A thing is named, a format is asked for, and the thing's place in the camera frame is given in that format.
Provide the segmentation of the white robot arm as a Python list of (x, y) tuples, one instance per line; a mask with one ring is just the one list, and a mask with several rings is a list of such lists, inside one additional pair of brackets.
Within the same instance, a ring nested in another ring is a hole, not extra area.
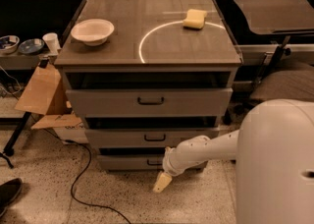
[(236, 224), (314, 224), (313, 102), (269, 100), (236, 131), (166, 148), (153, 191), (211, 159), (236, 162)]

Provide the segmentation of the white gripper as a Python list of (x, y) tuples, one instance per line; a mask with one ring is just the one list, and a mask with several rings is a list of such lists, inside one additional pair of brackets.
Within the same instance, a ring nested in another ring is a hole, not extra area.
[(158, 174), (153, 187), (154, 193), (163, 192), (172, 182), (172, 177), (179, 176), (186, 170), (186, 165), (177, 158), (177, 150), (168, 146), (165, 148), (162, 167), (165, 172)]

